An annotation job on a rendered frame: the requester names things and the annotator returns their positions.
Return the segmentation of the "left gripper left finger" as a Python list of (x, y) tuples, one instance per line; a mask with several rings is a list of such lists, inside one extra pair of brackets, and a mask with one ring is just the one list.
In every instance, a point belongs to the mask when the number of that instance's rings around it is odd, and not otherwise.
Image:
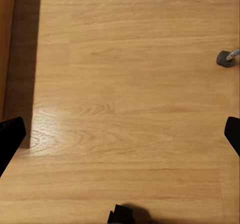
[(0, 122), (0, 177), (26, 136), (21, 117)]

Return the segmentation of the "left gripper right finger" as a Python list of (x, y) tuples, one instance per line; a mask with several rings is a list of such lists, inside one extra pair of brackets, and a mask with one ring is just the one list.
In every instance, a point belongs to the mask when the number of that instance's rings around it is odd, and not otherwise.
[(227, 119), (224, 135), (233, 146), (234, 150), (240, 157), (240, 119), (229, 117)]

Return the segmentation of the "swivel chair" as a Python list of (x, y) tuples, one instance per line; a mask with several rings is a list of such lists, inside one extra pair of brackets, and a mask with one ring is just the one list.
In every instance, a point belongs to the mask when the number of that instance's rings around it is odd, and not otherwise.
[(240, 56), (240, 48), (237, 48), (237, 50), (234, 50), (231, 53), (222, 51), (216, 58), (215, 63), (218, 65), (222, 64), (224, 66), (229, 66), (231, 64), (232, 59), (235, 58), (236, 56)]

